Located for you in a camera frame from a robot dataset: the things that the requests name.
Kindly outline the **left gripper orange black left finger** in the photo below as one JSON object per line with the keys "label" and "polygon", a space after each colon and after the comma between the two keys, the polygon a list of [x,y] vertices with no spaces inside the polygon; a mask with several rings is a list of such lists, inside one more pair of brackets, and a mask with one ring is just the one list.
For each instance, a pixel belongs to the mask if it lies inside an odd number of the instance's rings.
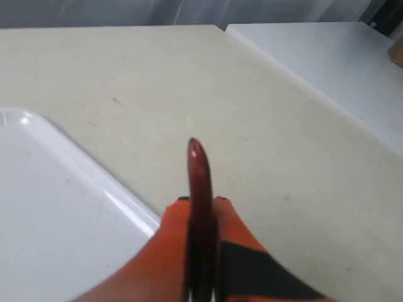
{"label": "left gripper orange black left finger", "polygon": [[181,301],[190,206],[189,197],[169,205],[159,229],[140,252],[75,301]]}

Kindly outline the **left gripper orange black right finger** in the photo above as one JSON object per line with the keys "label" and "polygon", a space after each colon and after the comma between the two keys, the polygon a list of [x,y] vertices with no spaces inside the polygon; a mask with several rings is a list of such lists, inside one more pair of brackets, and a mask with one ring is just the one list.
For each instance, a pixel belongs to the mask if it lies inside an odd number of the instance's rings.
{"label": "left gripper orange black right finger", "polygon": [[216,197],[216,301],[329,301],[279,264],[241,220],[229,199]]}

